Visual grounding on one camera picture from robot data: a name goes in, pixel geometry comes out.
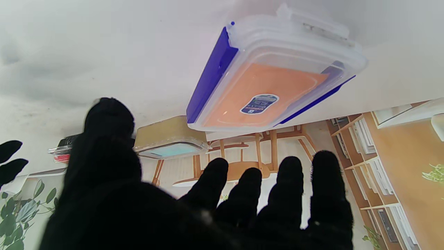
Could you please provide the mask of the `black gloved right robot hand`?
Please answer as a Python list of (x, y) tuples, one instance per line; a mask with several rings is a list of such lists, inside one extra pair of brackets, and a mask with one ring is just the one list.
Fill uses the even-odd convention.
[(22, 141), (11, 140), (0, 145), (0, 187), (12, 182), (28, 164), (28, 160), (10, 158), (21, 148)]

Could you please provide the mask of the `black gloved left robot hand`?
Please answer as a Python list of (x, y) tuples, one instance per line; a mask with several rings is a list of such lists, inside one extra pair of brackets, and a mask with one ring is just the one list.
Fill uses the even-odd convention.
[(260, 212), (262, 173), (254, 167), (219, 202), (229, 167), (223, 158), (212, 160), (176, 199), (142, 181), (134, 126), (132, 113), (114, 98), (90, 108), (41, 250), (353, 249), (351, 205), (333, 152), (314, 155), (310, 218), (301, 229), (304, 175), (297, 157), (282, 160)]

